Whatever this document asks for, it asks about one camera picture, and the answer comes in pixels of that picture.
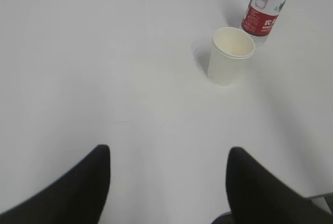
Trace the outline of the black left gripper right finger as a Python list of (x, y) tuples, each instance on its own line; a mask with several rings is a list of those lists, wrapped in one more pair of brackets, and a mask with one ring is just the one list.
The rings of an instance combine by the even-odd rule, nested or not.
[(301, 197), (241, 147), (230, 149), (226, 193), (235, 223), (332, 223), (332, 215)]

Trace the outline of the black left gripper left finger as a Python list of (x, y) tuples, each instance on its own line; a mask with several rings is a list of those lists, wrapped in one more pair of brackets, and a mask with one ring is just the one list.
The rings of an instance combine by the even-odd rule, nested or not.
[(1, 223), (99, 223), (110, 187), (110, 148), (97, 145), (38, 194), (1, 213)]

